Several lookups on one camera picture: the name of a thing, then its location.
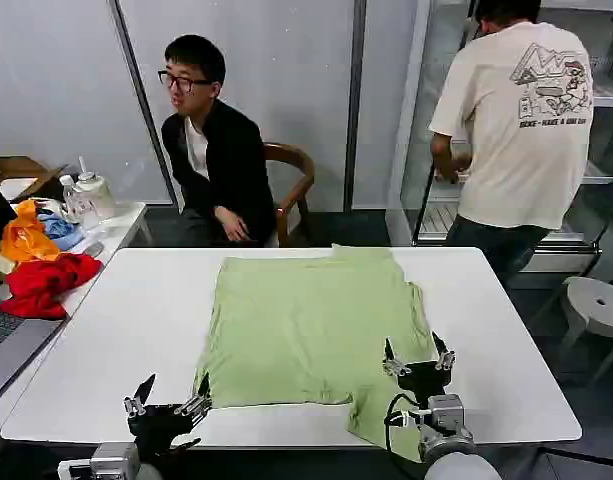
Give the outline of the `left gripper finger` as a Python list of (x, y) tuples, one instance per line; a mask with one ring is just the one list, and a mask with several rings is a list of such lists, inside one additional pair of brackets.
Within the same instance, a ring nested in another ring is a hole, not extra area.
[(142, 416), (146, 414), (146, 401), (150, 395), (155, 379), (156, 374), (153, 373), (137, 387), (132, 397), (124, 398), (123, 405), (128, 416)]
[(198, 416), (211, 408), (209, 373), (205, 372), (197, 392), (184, 404), (174, 410), (177, 416)]

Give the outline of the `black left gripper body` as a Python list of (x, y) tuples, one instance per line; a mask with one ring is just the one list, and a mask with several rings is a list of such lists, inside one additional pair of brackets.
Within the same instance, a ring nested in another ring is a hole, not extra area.
[(170, 450), (172, 442), (193, 429), (192, 419), (175, 415), (177, 404), (149, 405), (143, 415), (128, 416), (129, 431), (141, 458), (155, 458)]

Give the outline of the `person's right hand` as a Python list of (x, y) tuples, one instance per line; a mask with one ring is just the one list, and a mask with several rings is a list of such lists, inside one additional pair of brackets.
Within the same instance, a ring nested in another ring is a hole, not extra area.
[(229, 241), (243, 242), (250, 239), (247, 225), (236, 213), (223, 206), (217, 206), (214, 208), (214, 215), (221, 224)]

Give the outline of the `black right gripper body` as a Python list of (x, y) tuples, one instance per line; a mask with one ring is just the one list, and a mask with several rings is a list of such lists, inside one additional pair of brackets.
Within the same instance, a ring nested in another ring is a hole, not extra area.
[(409, 372), (398, 376), (397, 384), (400, 389), (411, 392), (421, 407), (427, 407), (431, 397), (444, 395), (452, 380), (452, 370), (437, 369), (433, 361), (407, 364), (406, 368)]

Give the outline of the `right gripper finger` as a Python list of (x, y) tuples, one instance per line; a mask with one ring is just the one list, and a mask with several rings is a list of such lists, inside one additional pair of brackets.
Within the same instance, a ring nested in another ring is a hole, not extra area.
[(389, 338), (385, 340), (382, 366), (388, 376), (406, 376), (411, 373), (411, 369), (396, 358)]
[(455, 352), (450, 350), (435, 332), (432, 332), (432, 338), (438, 353), (435, 369), (437, 371), (451, 371), (455, 362)]

